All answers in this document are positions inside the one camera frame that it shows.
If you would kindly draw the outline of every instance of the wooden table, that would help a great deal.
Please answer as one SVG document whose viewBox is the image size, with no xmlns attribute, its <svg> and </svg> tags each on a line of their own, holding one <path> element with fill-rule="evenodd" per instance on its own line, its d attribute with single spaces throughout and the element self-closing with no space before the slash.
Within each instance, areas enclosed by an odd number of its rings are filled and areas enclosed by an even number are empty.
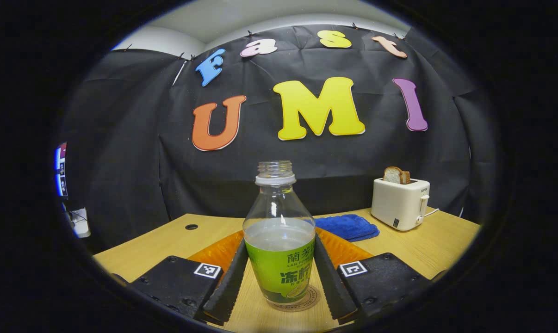
<svg viewBox="0 0 558 333">
<path fill-rule="evenodd" d="M 429 279 L 454 264 L 479 228 L 475 223 L 443 211 L 425 217 L 423 224 L 406 232 L 395 230 L 377 220 L 370 214 L 370 209 L 315 217 L 342 214 L 365 217 L 380 230 L 379 236 L 360 240 L 355 245 L 374 255 L 393 253 Z M 242 222 L 240 218 L 186 214 L 129 242 L 98 253 L 94 258 L 109 272 L 132 282 L 168 255 L 189 257 L 207 245 L 241 230 Z M 196 224 L 198 228 L 184 228 L 190 224 Z M 240 333 L 289 333 L 326 331 L 338 326 L 338 322 L 330 316 L 318 270 L 315 265 L 312 267 L 310 284 L 321 292 L 318 304 L 303 312 L 281 312 L 271 308 L 263 298 L 248 262 L 232 316 L 221 328 Z"/>
</svg>

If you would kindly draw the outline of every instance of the black backdrop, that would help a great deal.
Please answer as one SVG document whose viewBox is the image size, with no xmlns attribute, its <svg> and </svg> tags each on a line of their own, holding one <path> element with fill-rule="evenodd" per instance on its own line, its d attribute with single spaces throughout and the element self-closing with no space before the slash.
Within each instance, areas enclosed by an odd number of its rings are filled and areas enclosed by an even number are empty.
<svg viewBox="0 0 558 333">
<path fill-rule="evenodd" d="M 352 46 L 327 48 L 316 35 L 343 32 Z M 386 51 L 384 36 L 408 55 Z M 253 40 L 273 38 L 278 50 L 254 57 L 240 52 Z M 205 87 L 196 67 L 223 48 L 222 72 Z M 296 193 L 314 215 L 370 207 L 372 180 L 391 165 L 431 183 L 429 206 L 478 223 L 490 215 L 493 184 L 502 164 L 497 119 L 490 101 L 465 70 L 416 30 L 404 40 L 338 25 L 305 25 L 257 32 L 184 60 L 149 50 L 108 53 L 66 107 L 68 209 L 86 207 L 91 239 L 116 246 L 184 213 L 244 217 L 254 202 L 256 164 L 291 160 Z M 273 86 L 299 80 L 316 97 L 325 80 L 353 80 L 361 135 L 281 141 L 281 97 Z M 415 83 L 429 128 L 410 131 L 393 78 Z M 210 134 L 224 129 L 222 101 L 245 95 L 239 131 L 220 150 L 192 143 L 200 105 L 217 103 Z M 307 124 L 300 116 L 300 123 Z M 326 127 L 332 123 L 329 115 Z"/>
</svg>

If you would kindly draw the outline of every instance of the slice of bread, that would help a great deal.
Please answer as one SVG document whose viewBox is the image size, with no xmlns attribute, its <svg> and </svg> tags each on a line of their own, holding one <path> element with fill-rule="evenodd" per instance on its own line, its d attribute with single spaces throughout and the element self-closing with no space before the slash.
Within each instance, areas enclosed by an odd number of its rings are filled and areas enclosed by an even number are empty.
<svg viewBox="0 0 558 333">
<path fill-rule="evenodd" d="M 410 184 L 410 173 L 408 171 L 402 172 L 402 184 Z"/>
<path fill-rule="evenodd" d="M 389 166 L 384 170 L 383 181 L 396 184 L 410 184 L 410 173 L 408 171 L 402 171 L 396 166 Z"/>
</svg>

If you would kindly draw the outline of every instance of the toaster lever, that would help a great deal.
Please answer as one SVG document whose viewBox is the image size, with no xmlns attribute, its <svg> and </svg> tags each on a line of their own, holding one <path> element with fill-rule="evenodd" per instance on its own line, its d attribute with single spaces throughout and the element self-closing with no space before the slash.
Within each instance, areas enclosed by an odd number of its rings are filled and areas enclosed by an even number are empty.
<svg viewBox="0 0 558 333">
<path fill-rule="evenodd" d="M 419 209 L 419 214 L 421 216 L 424 216 L 425 210 L 427 210 L 427 199 L 429 199 L 429 194 L 425 194 L 421 197 L 421 208 Z"/>
</svg>

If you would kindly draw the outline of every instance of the ceiling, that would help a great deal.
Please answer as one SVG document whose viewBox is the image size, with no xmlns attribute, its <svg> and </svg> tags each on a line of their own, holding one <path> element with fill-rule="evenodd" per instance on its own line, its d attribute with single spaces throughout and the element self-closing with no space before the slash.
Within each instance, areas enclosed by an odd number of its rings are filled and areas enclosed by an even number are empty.
<svg viewBox="0 0 558 333">
<path fill-rule="evenodd" d="M 409 26 L 360 0 L 196 0 L 148 23 L 209 43 L 247 25 L 288 15 L 332 13 L 351 15 L 408 30 Z"/>
</svg>

